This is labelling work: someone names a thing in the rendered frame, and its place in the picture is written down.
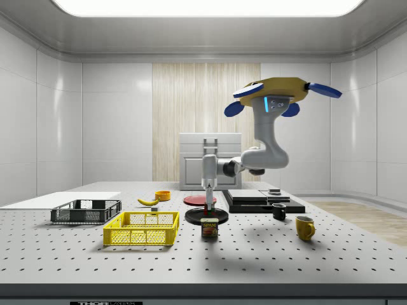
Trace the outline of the flat-sided can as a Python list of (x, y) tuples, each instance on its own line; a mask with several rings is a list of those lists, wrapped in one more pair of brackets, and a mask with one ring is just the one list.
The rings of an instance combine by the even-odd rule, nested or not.
[(218, 232), (218, 218), (201, 218), (200, 219), (202, 236), (203, 237), (215, 237), (219, 235)]

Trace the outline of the dark grey basket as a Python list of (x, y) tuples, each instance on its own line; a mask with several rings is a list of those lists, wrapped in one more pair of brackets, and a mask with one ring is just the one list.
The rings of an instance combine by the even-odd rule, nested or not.
[(121, 211), (120, 200), (73, 200), (51, 210), (58, 224), (103, 224)]

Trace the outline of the yellow basket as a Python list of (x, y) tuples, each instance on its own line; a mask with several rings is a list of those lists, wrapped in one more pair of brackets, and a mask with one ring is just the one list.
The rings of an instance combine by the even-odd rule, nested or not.
[(173, 245), (179, 212), (123, 212), (103, 227), (105, 245)]

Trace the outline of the white cabinet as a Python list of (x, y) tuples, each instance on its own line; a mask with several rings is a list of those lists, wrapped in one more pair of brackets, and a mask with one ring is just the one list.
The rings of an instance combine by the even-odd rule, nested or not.
[(215, 154), (218, 158), (241, 155), (240, 133), (180, 133), (179, 180), (181, 190), (202, 191), (202, 158)]

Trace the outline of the black stove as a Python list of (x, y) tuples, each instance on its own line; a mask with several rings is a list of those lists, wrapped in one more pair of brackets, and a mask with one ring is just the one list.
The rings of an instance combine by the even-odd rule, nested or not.
[(229, 204), (230, 213), (272, 213), (273, 203), (286, 205), (287, 213), (305, 213), (305, 206), (289, 196), (270, 194), (267, 190), (230, 189), (223, 194)]

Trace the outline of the white board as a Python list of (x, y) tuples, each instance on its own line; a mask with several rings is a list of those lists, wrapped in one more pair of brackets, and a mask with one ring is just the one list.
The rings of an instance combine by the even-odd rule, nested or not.
[(56, 192), (0, 207), (0, 210), (53, 209), (73, 200), (108, 200), (120, 192)]

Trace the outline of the black plate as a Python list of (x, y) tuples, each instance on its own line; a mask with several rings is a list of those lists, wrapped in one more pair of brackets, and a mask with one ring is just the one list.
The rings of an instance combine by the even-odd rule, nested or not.
[(228, 213), (222, 209), (215, 208), (212, 210), (213, 217), (204, 216), (204, 208), (194, 208), (187, 210), (185, 213), (185, 219), (194, 225), (200, 225), (201, 218), (218, 218), (219, 224), (225, 223), (228, 220)]

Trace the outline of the red plate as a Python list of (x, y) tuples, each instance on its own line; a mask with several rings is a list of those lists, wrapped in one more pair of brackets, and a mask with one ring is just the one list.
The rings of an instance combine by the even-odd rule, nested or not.
[(202, 207), (206, 204), (206, 195), (187, 196), (183, 199), (183, 202), (190, 206)]

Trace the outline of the yellow mug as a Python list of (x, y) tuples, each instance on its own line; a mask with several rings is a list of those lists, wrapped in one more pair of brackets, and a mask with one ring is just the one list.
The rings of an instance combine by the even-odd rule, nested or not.
[(296, 217), (296, 230), (301, 240), (309, 241), (315, 234), (314, 220), (307, 216)]

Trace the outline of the drone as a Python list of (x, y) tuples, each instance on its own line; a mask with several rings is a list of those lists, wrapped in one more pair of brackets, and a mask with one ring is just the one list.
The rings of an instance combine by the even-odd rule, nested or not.
[(290, 97), (290, 102), (288, 110), (282, 116), (293, 117), (300, 111), (297, 102), (303, 100), (309, 90), (332, 98), (340, 98), (342, 95), (342, 92), (332, 87), (318, 83), (308, 83), (300, 78), (268, 78), (249, 83), (242, 89), (234, 92), (233, 97), (239, 98), (239, 101), (228, 105), (224, 110), (224, 114), (227, 117), (239, 114), (245, 106), (251, 107), (251, 99), (256, 97), (283, 95)]

